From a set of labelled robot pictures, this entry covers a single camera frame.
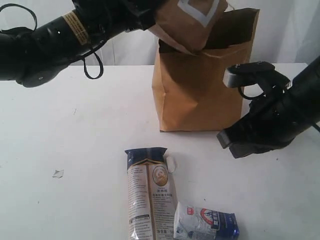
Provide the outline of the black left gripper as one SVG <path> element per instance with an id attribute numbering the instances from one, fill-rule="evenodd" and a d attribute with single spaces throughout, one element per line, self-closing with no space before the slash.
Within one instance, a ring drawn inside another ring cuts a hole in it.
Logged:
<path id="1" fill-rule="evenodd" d="M 89 44 L 96 48 L 109 39 L 156 24 L 156 11 L 164 0 L 74 0 L 75 13 L 88 33 Z"/>

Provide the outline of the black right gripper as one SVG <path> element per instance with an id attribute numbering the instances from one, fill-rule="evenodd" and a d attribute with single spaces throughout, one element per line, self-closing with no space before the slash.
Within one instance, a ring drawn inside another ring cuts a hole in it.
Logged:
<path id="1" fill-rule="evenodd" d="M 242 118 L 221 130 L 217 139 L 235 159 L 288 146 L 315 124 L 315 92 L 287 90 L 279 100 L 253 118 Z"/>

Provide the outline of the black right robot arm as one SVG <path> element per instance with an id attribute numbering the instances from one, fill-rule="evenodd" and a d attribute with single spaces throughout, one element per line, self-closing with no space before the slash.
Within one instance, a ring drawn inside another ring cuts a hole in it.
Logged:
<path id="1" fill-rule="evenodd" d="M 236 159 L 287 147 L 299 134 L 320 129 L 320 59 L 293 80 L 266 61 L 226 68 L 223 82 L 249 100 L 249 112 L 217 139 Z"/>

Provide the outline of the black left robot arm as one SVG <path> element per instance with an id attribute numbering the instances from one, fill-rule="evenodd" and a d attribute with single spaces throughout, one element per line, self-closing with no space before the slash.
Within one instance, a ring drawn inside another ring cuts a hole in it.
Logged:
<path id="1" fill-rule="evenodd" d="M 75 0 L 74 9 L 34 29 L 0 32 L 0 79 L 33 88 L 84 61 L 123 33 L 147 30 L 161 0 Z"/>

